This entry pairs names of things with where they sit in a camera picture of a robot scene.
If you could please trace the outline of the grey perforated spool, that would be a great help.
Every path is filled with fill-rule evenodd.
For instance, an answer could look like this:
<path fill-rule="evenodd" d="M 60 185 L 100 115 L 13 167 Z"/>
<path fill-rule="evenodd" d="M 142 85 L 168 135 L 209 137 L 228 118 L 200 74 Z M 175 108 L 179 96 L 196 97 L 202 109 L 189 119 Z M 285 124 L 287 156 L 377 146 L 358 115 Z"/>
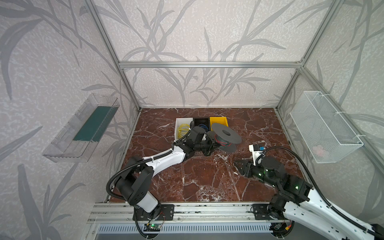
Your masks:
<path fill-rule="evenodd" d="M 237 132 L 217 123 L 211 126 L 208 137 L 221 145 L 218 149 L 227 153 L 234 153 L 237 150 L 237 145 L 242 142 L 242 137 Z"/>

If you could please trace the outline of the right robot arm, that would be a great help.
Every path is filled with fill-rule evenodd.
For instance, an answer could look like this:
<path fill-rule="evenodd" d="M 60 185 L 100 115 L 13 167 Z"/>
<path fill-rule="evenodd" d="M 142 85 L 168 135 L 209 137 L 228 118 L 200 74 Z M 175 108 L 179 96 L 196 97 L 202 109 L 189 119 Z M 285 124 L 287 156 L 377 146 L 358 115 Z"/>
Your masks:
<path fill-rule="evenodd" d="M 277 191 L 268 205 L 274 219 L 283 217 L 299 223 L 329 240 L 382 240 L 384 232 L 373 225 L 353 218 L 323 198 L 305 180 L 290 175 L 284 165 L 273 157 L 261 163 L 237 160 L 235 167 L 246 178 L 256 178 Z"/>

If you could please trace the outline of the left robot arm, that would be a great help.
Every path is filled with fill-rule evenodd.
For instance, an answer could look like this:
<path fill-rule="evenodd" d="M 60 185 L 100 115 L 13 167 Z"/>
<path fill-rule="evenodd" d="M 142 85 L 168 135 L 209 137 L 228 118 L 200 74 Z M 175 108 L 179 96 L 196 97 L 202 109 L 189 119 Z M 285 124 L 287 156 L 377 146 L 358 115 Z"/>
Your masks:
<path fill-rule="evenodd" d="M 109 180 L 107 189 L 114 198 L 156 217 L 160 214 L 161 204 L 149 192 L 153 177 L 192 158 L 196 152 L 210 156 L 219 146 L 214 131 L 193 127 L 167 151 L 150 157 L 131 157 L 126 167 Z"/>

